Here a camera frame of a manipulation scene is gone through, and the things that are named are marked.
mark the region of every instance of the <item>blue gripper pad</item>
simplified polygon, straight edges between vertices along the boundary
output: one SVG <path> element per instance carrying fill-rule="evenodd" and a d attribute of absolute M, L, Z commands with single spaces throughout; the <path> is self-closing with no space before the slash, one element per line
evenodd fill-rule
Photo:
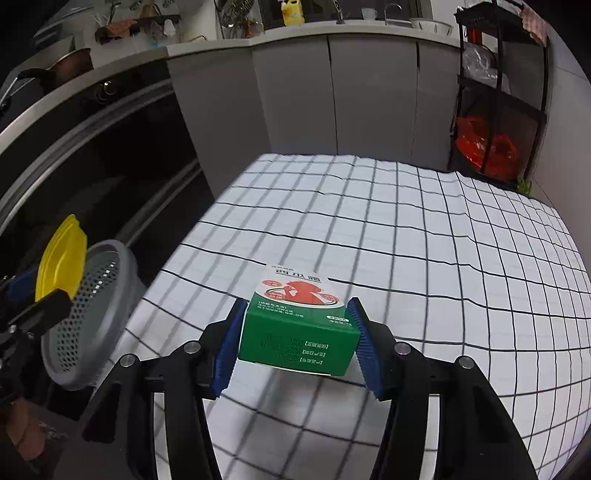
<path fill-rule="evenodd" d="M 365 385 L 378 400 L 389 400 L 398 379 L 391 361 L 396 340 L 387 325 L 369 320 L 357 297 L 349 300 L 347 312 L 361 333 L 355 353 Z"/>
<path fill-rule="evenodd" d="M 230 383 L 238 356 L 238 343 L 240 341 L 242 321 L 244 320 L 246 307 L 248 307 L 246 300 L 236 299 L 232 310 L 230 310 L 226 318 L 226 321 L 230 321 L 230 326 L 222 341 L 222 346 L 215 357 L 213 367 L 212 391 L 216 397 L 219 397 Z"/>

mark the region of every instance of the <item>pink towel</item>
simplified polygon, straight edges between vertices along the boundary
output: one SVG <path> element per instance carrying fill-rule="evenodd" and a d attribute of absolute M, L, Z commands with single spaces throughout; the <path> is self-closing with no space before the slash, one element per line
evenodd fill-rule
<path fill-rule="evenodd" d="M 523 21 L 523 28 L 530 33 L 530 37 L 539 45 L 545 47 L 548 24 L 527 5 L 524 5 L 524 9 L 521 11 L 521 20 Z"/>

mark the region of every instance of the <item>metal screw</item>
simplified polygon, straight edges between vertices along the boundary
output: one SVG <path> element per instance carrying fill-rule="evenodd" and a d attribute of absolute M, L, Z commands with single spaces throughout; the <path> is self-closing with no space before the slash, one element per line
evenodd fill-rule
<path fill-rule="evenodd" d="M 408 355 L 411 352 L 410 345 L 404 342 L 398 342 L 394 345 L 394 351 L 398 355 Z"/>
<path fill-rule="evenodd" d="M 461 367 L 470 370 L 471 368 L 474 367 L 474 360 L 472 360 L 472 358 L 470 358 L 469 356 L 461 356 L 460 359 L 458 360 L 458 363 L 460 364 Z"/>
<path fill-rule="evenodd" d="M 183 350 L 187 353 L 197 353 L 201 350 L 201 344 L 199 342 L 187 342 L 185 343 Z"/>
<path fill-rule="evenodd" d="M 119 364 L 122 367 L 131 367 L 131 365 L 133 365 L 135 363 L 135 356 L 131 355 L 131 353 L 128 353 L 127 355 L 124 355 L 121 357 L 121 360 L 119 360 Z"/>

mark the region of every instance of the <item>red bag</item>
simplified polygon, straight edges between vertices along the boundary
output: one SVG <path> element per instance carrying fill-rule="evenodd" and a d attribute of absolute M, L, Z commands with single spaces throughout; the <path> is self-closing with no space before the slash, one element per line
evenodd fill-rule
<path fill-rule="evenodd" d="M 458 134 L 456 147 L 474 169 L 480 172 L 489 128 L 481 117 L 457 118 Z M 519 173 L 519 151 L 507 135 L 497 134 L 492 138 L 491 151 L 486 162 L 486 175 L 499 180 L 512 181 Z"/>

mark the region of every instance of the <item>frying pan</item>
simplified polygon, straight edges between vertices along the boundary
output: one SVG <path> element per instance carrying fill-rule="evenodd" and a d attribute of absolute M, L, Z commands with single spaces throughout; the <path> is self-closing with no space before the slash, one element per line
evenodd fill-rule
<path fill-rule="evenodd" d="M 24 79 L 40 79 L 43 94 L 47 95 L 64 83 L 69 82 L 92 69 L 90 49 L 80 48 L 79 50 L 64 55 L 48 69 L 26 69 L 21 71 L 0 99 L 0 117 L 10 106 L 10 92 L 17 81 Z"/>

